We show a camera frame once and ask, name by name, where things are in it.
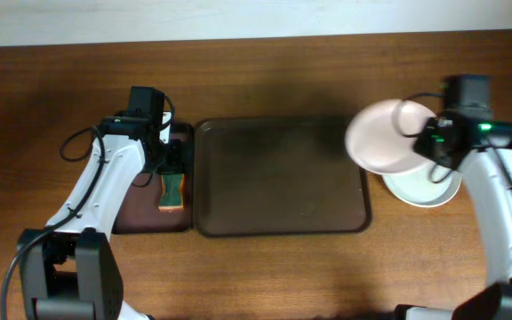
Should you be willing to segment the pale green plate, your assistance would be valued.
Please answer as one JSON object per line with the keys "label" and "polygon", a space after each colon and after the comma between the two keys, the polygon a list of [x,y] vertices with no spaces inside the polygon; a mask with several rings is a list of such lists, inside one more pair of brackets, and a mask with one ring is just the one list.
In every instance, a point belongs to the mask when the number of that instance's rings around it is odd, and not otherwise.
{"label": "pale green plate", "polygon": [[434,167],[427,164],[416,171],[384,175],[382,179],[390,192],[401,201],[418,207],[437,207],[455,197],[460,188],[461,175],[437,166],[433,175],[429,176]]}

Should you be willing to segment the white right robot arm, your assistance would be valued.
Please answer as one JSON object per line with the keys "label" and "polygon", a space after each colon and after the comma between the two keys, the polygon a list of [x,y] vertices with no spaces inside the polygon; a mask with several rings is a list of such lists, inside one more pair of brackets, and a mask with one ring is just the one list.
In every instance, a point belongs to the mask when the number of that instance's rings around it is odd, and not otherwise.
{"label": "white right robot arm", "polygon": [[512,123],[494,120],[488,76],[448,76],[438,97],[443,109],[412,135],[412,149],[460,174],[484,243],[486,287],[453,310],[399,305],[393,317],[512,319]]}

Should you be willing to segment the pale pink plate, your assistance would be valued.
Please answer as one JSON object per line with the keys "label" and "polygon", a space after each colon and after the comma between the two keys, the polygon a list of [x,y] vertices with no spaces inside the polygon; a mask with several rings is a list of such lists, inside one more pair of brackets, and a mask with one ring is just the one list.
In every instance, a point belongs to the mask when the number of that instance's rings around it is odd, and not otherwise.
{"label": "pale pink plate", "polygon": [[414,101],[382,100],[353,117],[345,133],[350,158],[366,171],[397,175],[416,171],[429,160],[413,151],[414,134],[436,114]]}

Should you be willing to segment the orange green sponge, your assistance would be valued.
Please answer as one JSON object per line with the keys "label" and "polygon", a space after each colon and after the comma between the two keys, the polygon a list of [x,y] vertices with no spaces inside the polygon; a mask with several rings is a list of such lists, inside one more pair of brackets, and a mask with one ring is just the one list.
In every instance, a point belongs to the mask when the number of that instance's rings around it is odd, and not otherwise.
{"label": "orange green sponge", "polygon": [[158,208],[161,212],[181,212],[184,210],[184,175],[165,174],[161,176],[162,195]]}

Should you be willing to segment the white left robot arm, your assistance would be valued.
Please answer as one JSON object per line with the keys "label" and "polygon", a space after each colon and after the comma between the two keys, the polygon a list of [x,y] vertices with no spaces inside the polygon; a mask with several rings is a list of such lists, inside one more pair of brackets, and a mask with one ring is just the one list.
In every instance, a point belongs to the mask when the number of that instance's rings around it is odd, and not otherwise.
{"label": "white left robot arm", "polygon": [[133,86],[128,108],[87,130],[87,165],[73,191],[42,229],[25,229],[0,293],[0,316],[7,317],[12,274],[20,273],[28,319],[143,319],[124,301],[124,283],[110,247],[127,191],[135,178],[160,178],[162,208],[186,206],[192,173],[192,133],[175,119],[171,99],[154,87]]}

